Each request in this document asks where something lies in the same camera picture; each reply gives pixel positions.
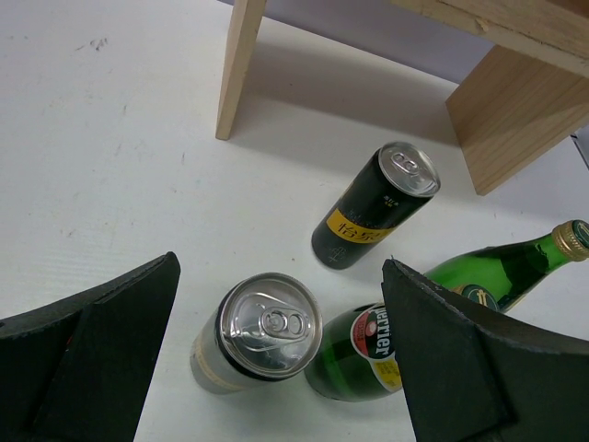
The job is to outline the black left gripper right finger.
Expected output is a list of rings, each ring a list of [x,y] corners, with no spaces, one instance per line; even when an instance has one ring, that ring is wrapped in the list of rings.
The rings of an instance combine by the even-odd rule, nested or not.
[[[382,272],[417,440],[587,440],[587,341],[485,308],[395,259]]]

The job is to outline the black gold band can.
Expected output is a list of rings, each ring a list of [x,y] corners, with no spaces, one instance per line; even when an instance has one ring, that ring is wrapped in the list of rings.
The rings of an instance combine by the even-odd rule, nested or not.
[[[316,356],[323,323],[318,302],[284,273],[259,273],[232,287],[195,338],[195,381],[228,394],[292,378]]]

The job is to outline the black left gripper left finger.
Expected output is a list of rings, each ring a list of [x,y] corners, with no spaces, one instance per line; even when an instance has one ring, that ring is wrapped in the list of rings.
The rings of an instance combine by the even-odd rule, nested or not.
[[[168,252],[2,319],[2,440],[133,440],[179,276]]]

